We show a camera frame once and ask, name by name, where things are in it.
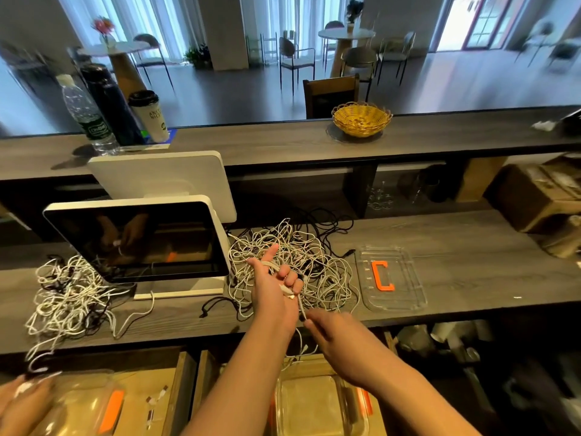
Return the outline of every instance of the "wooden countertop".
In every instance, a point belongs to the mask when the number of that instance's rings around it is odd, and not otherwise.
[[[330,120],[181,128],[171,151],[217,150],[229,174],[379,162],[442,160],[579,150],[580,138],[531,129],[576,107],[396,116],[372,142],[339,142]],[[0,140],[0,180],[90,174],[73,152],[83,135]]]
[[[573,262],[545,254],[526,234],[515,232],[494,210],[358,220],[347,235],[330,237],[343,253],[358,246],[397,245],[414,258],[428,305],[413,311],[372,312],[363,304],[354,315],[367,326],[413,322],[417,317],[452,318],[455,314],[581,300],[581,269]],[[64,243],[0,249],[0,353],[24,352],[32,345],[23,324],[32,313],[38,285],[34,267],[47,253],[64,253]],[[354,257],[349,261],[359,287]],[[218,303],[206,318],[200,307],[210,297],[156,300],[153,312],[135,321],[118,341],[108,325],[95,335],[69,340],[61,348],[184,339],[244,331],[250,322],[236,320],[227,302]],[[118,308],[122,324],[131,312],[149,308],[149,301],[130,301]]]

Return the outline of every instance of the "green bottle label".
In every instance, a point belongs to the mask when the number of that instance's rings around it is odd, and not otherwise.
[[[90,122],[79,122],[79,124],[83,127],[87,138],[91,140],[101,140],[111,135],[111,130],[102,117]]]

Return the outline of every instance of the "white tabletop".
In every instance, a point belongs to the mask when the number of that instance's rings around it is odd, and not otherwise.
[[[120,41],[115,43],[115,47],[108,48],[104,44],[95,44],[87,48],[79,49],[79,53],[88,56],[109,56],[121,53],[133,53],[135,51],[150,49],[151,46],[143,41]]]
[[[369,29],[353,29],[352,33],[347,32],[346,27],[338,27],[332,29],[324,29],[319,31],[318,35],[321,38],[328,38],[328,39],[365,39],[365,38],[373,38],[375,36],[374,31],[370,31]]]

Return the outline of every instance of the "curtain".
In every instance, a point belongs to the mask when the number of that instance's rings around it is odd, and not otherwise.
[[[323,54],[323,40],[317,35],[325,24],[338,20],[346,25],[349,0],[253,0],[256,30],[266,38],[295,31],[299,49],[314,48]]]
[[[205,41],[197,0],[59,0],[83,46],[98,44],[92,20],[104,16],[113,22],[117,41],[132,41],[139,34],[157,38],[164,58],[181,62],[190,46]],[[157,50],[140,52],[159,58]]]

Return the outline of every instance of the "plastic water bottle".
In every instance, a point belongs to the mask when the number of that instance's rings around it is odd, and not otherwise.
[[[119,153],[117,139],[89,95],[75,85],[71,75],[58,75],[56,79],[63,88],[63,99],[69,113],[83,127],[98,155]]]

